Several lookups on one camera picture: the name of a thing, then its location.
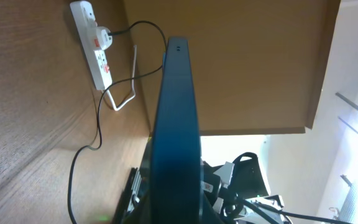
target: white cable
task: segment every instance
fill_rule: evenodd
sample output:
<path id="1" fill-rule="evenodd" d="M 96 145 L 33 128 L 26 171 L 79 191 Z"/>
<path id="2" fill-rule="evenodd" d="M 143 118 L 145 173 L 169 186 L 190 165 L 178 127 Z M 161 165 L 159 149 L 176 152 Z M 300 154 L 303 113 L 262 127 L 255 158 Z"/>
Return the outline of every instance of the white cable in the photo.
<path id="1" fill-rule="evenodd" d="M 135 54 L 134 54 L 134 63 L 133 63 L 133 66 L 132 66 L 132 78 L 135 77 L 136 52 L 137 52 L 136 45 L 134 46 L 134 48 L 135 48 Z M 128 99 L 126 99 L 125 101 L 123 101 L 120 105 L 118 105 L 118 107 L 116 106 L 110 91 L 109 90 L 106 91 L 107 95 L 109 96 L 111 106 L 115 111 L 119 111 L 123 106 L 125 106 L 125 104 L 127 104 L 129 101 L 131 101 L 131 99 L 135 98 L 136 93 L 135 93 L 135 86 L 134 86 L 134 80 L 133 79 L 131 80 L 131 91 L 132 91 L 133 95 L 131 97 L 129 97 Z"/>

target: blue metal bar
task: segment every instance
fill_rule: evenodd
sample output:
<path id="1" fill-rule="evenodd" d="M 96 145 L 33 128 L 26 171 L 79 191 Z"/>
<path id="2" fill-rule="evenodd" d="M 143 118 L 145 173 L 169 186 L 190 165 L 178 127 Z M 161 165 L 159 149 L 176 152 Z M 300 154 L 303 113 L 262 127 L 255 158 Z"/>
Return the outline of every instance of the blue metal bar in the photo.
<path id="1" fill-rule="evenodd" d="M 199 223 L 201 144 L 186 39 L 169 39 L 163 64 L 150 164 L 151 223 Z"/>

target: blue vertical object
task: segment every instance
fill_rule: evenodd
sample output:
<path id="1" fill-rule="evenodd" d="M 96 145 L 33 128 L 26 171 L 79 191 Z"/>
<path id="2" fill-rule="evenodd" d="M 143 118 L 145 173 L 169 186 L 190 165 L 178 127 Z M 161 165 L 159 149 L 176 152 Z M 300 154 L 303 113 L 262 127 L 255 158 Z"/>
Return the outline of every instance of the blue vertical object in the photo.
<path id="1" fill-rule="evenodd" d="M 199 223 L 201 144 L 187 40 L 169 38 L 164 58 L 152 138 L 151 223 Z"/>

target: wooden surface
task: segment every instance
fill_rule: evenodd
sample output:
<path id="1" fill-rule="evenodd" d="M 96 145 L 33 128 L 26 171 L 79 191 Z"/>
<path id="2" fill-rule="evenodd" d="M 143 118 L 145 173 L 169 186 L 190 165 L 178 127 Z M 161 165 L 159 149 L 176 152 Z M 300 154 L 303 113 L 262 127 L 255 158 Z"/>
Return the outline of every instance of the wooden surface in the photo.
<path id="1" fill-rule="evenodd" d="M 303 133 L 312 126 L 339 0 L 124 0 L 131 24 L 149 20 L 189 41 L 200 131 Z M 132 29 L 139 71 L 161 65 L 151 26 Z M 159 75 L 143 79 L 154 123 Z"/>
<path id="2" fill-rule="evenodd" d="M 0 223 L 69 223 L 67 182 L 75 152 L 96 133 L 91 74 L 69 1 L 0 1 Z M 123 3 L 93 1 L 98 23 L 127 27 Z M 106 51 L 113 80 L 131 75 L 132 43 Z M 149 135 L 142 95 L 119 111 L 103 105 L 103 147 L 83 151 L 73 180 L 79 223 L 112 217 L 129 168 Z M 117 101 L 130 83 L 113 89 Z"/>

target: electrical socket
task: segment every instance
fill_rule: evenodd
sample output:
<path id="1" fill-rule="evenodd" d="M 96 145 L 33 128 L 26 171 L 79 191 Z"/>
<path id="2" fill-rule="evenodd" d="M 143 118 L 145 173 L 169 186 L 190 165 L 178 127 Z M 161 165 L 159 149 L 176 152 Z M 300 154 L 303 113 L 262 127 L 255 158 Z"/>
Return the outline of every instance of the electrical socket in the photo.
<path id="1" fill-rule="evenodd" d="M 112 78 L 104 50 L 94 50 L 95 47 L 99 47 L 98 39 L 96 37 L 95 39 L 90 39 L 88 33 L 90 29 L 98 27 L 92 5 L 87 1 L 76 1 L 70 3 L 70 8 L 92 73 L 94 85 L 97 90 L 105 90 L 111 85 Z M 112 37 L 106 38 L 108 38 L 106 41 L 110 41 L 111 44 Z"/>

